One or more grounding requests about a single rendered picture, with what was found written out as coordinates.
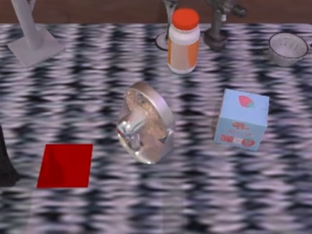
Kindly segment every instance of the bottle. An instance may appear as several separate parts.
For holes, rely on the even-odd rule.
[[[187,74],[197,63],[200,38],[199,15],[190,8],[177,9],[172,15],[168,36],[168,66],[176,74]]]

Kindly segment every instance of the red cloth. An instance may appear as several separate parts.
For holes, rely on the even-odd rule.
[[[37,188],[85,188],[92,144],[46,144]]]

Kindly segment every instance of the white stand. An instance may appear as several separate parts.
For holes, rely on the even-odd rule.
[[[27,0],[11,0],[11,2],[24,37],[8,44],[8,47],[23,66],[34,66],[65,49],[46,29],[37,30]]]

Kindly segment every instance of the patterned rug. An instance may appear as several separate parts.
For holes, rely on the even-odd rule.
[[[1,189],[0,234],[312,234],[312,54],[289,68],[269,62],[270,35],[308,24],[226,24],[227,49],[200,44],[198,64],[175,75],[154,45],[166,25],[44,25],[66,52],[24,69],[0,25],[0,124],[22,176]],[[209,25],[201,25],[201,30]],[[175,150],[136,163],[117,140],[123,94],[153,86],[176,118]],[[225,88],[270,96],[257,152],[214,144]],[[36,190],[46,143],[94,144],[86,189]]]

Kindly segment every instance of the brown wall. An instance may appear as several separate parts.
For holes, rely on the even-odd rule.
[[[227,22],[312,23],[312,0],[238,0],[248,16],[229,16]],[[204,0],[180,0],[191,7],[201,22],[210,22],[211,10]],[[162,0],[37,0],[37,23],[162,23],[166,11]],[[0,23],[18,22],[10,0],[0,0]]]

